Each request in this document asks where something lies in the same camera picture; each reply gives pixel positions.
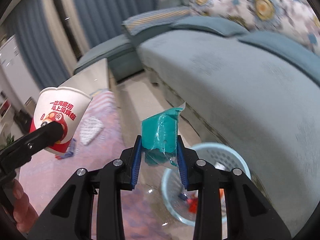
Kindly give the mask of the person's left hand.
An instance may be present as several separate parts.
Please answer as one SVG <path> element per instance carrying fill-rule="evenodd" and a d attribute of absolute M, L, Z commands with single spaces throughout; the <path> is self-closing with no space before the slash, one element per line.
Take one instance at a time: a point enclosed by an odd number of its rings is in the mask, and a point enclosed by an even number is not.
<path fill-rule="evenodd" d="M 28 195 L 24 192 L 22 185 L 14 179 L 12 193 L 15 198 L 13 205 L 13 216 L 16 221 L 16 228 L 21 233 L 29 233 L 39 218 L 34 207 L 29 201 Z"/>

